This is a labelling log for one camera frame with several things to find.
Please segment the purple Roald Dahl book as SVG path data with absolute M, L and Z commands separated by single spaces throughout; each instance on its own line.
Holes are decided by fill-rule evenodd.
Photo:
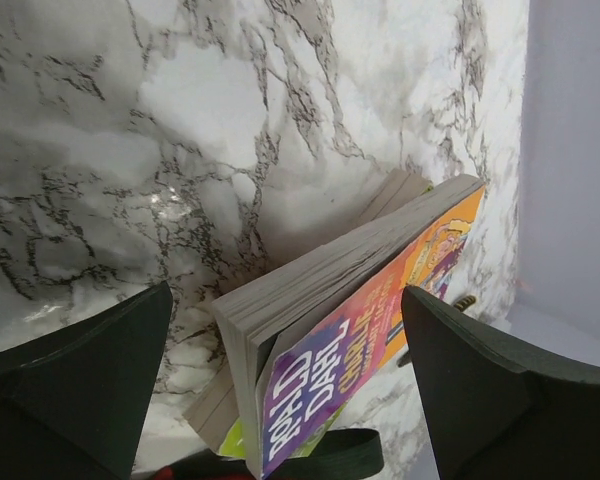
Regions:
M 351 231 L 216 299 L 246 465 L 269 477 L 406 342 L 409 285 L 443 294 L 484 183 L 392 173 Z

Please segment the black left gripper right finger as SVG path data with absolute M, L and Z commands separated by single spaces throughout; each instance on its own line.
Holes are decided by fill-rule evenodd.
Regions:
M 408 286 L 404 329 L 442 479 L 600 479 L 600 367 Z

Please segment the green book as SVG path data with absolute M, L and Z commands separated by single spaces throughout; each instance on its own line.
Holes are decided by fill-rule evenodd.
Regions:
M 394 169 L 349 228 L 353 230 L 388 215 L 431 188 L 430 181 L 420 174 Z M 242 424 L 228 364 L 195 398 L 184 419 L 215 454 L 232 459 L 245 457 Z

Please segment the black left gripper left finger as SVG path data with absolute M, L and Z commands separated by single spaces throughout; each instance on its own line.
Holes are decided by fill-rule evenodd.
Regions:
M 0 352 L 0 479 L 127 479 L 172 314 L 167 283 Z

